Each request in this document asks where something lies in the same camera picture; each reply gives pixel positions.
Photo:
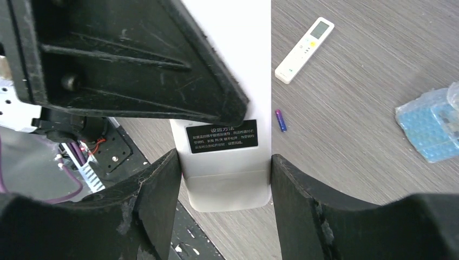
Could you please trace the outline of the small white remote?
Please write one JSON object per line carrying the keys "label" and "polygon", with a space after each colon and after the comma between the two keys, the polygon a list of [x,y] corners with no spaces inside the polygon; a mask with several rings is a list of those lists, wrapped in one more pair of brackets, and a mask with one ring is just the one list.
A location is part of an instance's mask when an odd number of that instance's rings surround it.
{"label": "small white remote", "polygon": [[271,199],[271,2],[184,4],[250,101],[239,127],[170,121],[189,203],[199,212],[262,207]]}

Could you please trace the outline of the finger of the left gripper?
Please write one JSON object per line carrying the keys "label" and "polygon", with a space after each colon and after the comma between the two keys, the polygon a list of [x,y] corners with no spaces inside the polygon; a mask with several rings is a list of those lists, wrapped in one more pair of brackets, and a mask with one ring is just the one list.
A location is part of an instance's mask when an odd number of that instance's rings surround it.
{"label": "finger of the left gripper", "polygon": [[182,1],[8,1],[18,98],[85,116],[242,124],[249,98]]}

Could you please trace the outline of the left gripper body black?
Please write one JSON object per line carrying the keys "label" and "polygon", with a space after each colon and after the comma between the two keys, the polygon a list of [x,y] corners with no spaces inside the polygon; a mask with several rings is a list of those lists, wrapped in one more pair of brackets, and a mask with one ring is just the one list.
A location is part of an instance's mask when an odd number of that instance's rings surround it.
{"label": "left gripper body black", "polygon": [[100,117],[87,117],[21,102],[1,46],[1,126],[17,132],[39,134],[59,143],[95,142],[108,128]]}

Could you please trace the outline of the white remote control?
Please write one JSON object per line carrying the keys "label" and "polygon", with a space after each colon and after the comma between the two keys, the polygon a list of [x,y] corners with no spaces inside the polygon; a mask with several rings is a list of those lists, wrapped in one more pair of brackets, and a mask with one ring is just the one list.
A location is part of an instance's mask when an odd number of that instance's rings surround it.
{"label": "white remote control", "polygon": [[335,25],[323,17],[317,18],[274,71],[275,77],[285,84],[295,78],[303,66],[330,35]]}

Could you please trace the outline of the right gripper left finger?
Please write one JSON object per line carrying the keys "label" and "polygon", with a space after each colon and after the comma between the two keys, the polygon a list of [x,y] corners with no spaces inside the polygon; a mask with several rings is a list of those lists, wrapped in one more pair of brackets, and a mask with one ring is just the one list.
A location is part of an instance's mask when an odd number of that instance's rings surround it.
{"label": "right gripper left finger", "polygon": [[1,259],[98,259],[94,231],[108,212],[84,201],[47,204],[1,195]]}

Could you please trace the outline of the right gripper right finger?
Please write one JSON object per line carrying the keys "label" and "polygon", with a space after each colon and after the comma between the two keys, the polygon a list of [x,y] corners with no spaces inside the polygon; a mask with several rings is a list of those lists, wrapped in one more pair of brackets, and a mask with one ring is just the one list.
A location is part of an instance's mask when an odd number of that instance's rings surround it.
{"label": "right gripper right finger", "polygon": [[458,259],[458,195],[412,194],[386,205],[342,193],[272,156],[283,259]]}

